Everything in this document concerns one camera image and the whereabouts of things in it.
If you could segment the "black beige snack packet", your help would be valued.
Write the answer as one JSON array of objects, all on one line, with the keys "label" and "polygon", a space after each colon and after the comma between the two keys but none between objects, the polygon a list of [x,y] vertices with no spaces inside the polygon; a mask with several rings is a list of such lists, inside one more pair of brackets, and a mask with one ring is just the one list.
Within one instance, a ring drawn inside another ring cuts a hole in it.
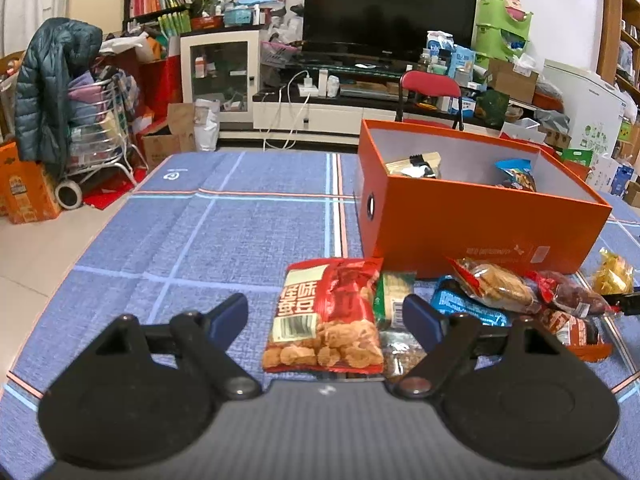
[{"label": "black beige snack packet", "polygon": [[415,179],[439,179],[439,152],[428,152],[411,155],[408,158],[388,162],[385,167],[392,176],[404,176]]}]

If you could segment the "roll of tape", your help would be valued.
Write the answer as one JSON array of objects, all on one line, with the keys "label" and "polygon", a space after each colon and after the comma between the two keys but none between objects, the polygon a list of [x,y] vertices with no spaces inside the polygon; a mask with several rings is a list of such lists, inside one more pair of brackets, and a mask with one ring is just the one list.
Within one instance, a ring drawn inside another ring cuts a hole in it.
[{"label": "roll of tape", "polygon": [[61,181],[54,190],[56,201],[65,210],[75,210],[84,203],[84,194],[74,180]]}]

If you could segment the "orange gift bag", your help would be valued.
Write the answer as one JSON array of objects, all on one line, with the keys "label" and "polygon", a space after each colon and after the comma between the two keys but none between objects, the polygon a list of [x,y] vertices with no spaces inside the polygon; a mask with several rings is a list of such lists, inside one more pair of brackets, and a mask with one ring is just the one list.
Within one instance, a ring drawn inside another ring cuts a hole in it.
[{"label": "orange gift bag", "polygon": [[1,214],[14,224],[58,218],[55,183],[42,165],[22,162],[14,141],[1,145]]}]

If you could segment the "wooden bookshelf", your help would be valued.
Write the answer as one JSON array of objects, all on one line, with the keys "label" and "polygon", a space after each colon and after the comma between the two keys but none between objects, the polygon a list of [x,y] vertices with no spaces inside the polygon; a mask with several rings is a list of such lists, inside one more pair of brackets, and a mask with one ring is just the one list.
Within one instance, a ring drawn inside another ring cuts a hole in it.
[{"label": "wooden bookshelf", "polygon": [[597,74],[639,104],[639,1],[603,0]]}]

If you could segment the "green cracker snack packet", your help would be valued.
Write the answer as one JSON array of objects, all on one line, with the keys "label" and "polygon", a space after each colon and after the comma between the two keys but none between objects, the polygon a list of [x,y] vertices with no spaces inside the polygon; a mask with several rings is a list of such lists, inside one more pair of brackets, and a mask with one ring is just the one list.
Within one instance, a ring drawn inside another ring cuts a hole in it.
[{"label": "green cracker snack packet", "polygon": [[414,291],[416,274],[383,272],[376,284],[373,303],[375,324],[379,330],[403,330],[402,305]]}]

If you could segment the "blue snack packet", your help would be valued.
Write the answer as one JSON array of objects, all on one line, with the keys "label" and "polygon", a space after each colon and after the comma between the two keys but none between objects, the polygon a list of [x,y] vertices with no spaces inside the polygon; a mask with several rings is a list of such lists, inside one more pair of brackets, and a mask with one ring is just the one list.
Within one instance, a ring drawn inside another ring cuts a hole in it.
[{"label": "blue snack packet", "polygon": [[510,321],[501,311],[488,308],[468,296],[459,282],[450,275],[442,276],[436,283],[431,306],[443,315],[464,313],[478,318],[486,326],[508,326]]}]

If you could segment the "teal puffer jacket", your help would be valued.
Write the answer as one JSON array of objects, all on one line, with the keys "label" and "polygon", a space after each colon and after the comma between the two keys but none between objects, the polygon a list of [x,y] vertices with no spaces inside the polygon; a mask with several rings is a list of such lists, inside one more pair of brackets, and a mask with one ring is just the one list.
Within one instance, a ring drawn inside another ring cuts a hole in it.
[{"label": "teal puffer jacket", "polygon": [[102,29],[72,18],[49,18],[32,36],[17,76],[14,131],[23,162],[43,164],[58,180],[70,152],[68,86],[92,65]]}]

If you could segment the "red dates snack bag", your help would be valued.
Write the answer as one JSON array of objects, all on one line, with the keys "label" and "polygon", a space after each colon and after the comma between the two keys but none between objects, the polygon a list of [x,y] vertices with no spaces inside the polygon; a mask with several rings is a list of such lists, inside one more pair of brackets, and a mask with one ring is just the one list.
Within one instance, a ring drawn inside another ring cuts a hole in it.
[{"label": "red dates snack bag", "polygon": [[596,292],[586,289],[554,271],[528,271],[528,280],[535,283],[538,297],[547,306],[563,311],[575,318],[602,315],[611,310],[608,302]]}]

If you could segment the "clear bread snack bag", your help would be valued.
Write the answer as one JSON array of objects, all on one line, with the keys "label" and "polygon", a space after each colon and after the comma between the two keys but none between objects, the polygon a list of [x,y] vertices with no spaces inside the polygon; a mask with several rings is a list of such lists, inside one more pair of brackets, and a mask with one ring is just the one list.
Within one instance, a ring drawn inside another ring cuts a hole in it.
[{"label": "clear bread snack bag", "polygon": [[450,259],[449,263],[465,293],[484,306],[527,315],[540,311],[541,305],[533,289],[512,271],[469,258]]}]

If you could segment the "blue nut snack bag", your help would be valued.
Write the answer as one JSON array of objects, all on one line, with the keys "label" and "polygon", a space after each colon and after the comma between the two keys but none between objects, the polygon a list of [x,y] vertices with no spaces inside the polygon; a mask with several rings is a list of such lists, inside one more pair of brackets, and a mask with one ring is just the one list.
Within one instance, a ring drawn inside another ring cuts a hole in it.
[{"label": "blue nut snack bag", "polygon": [[504,174],[503,185],[514,190],[536,192],[532,163],[528,159],[503,159],[495,163],[496,168]]}]

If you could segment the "blue plaid tablecloth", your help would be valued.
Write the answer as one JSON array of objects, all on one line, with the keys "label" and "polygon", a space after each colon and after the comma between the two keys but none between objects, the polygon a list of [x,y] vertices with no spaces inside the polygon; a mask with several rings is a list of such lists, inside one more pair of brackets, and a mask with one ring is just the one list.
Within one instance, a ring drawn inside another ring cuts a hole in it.
[{"label": "blue plaid tablecloth", "polygon": [[[262,368],[286,270],[361,247],[355,157],[285,152],[171,156],[135,190],[72,266],[29,336],[1,402],[6,479],[626,479],[637,478],[639,413],[614,362],[589,365],[620,423],[602,460],[526,469],[459,442],[434,408],[396,382],[352,373]],[[115,318],[166,324],[233,294],[248,318],[228,356],[262,385],[221,405],[181,452],[130,469],[56,460],[38,424],[47,388]]]}]

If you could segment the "white glass door cabinet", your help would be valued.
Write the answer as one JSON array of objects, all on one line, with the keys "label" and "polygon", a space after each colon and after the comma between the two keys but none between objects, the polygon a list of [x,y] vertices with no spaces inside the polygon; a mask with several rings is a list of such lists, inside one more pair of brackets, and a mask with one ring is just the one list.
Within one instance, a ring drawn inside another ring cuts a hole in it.
[{"label": "white glass door cabinet", "polygon": [[260,89],[259,26],[185,32],[180,37],[183,101],[218,102],[221,123],[253,127],[253,98]]}]

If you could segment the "mixed nuts clear packet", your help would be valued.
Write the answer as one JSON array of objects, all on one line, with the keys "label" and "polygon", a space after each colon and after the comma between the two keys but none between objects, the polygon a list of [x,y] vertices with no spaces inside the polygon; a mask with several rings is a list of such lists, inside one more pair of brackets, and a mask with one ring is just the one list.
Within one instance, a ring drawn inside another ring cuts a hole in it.
[{"label": "mixed nuts clear packet", "polygon": [[405,330],[382,330],[380,341],[384,359],[383,375],[390,382],[397,382],[406,376],[426,357],[416,338]]}]

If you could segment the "green plastic drawer tower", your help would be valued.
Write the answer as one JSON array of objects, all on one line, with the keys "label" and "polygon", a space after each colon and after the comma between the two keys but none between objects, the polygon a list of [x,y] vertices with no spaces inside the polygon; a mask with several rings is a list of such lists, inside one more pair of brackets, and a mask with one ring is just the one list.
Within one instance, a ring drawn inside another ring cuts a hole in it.
[{"label": "green plastic drawer tower", "polygon": [[490,60],[509,62],[525,51],[533,13],[520,0],[478,0],[476,10],[477,65],[487,68]]}]

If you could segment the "red folding chair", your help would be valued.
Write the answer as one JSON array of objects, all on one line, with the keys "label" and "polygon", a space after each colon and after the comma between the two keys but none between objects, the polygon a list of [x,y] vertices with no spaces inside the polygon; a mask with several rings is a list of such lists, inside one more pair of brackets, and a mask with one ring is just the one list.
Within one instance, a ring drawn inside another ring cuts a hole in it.
[{"label": "red folding chair", "polygon": [[446,75],[439,75],[420,70],[409,70],[399,79],[398,103],[395,115],[396,122],[404,121],[404,91],[429,98],[450,98],[458,102],[458,111],[454,115],[453,129],[464,130],[462,93],[456,81]]}]

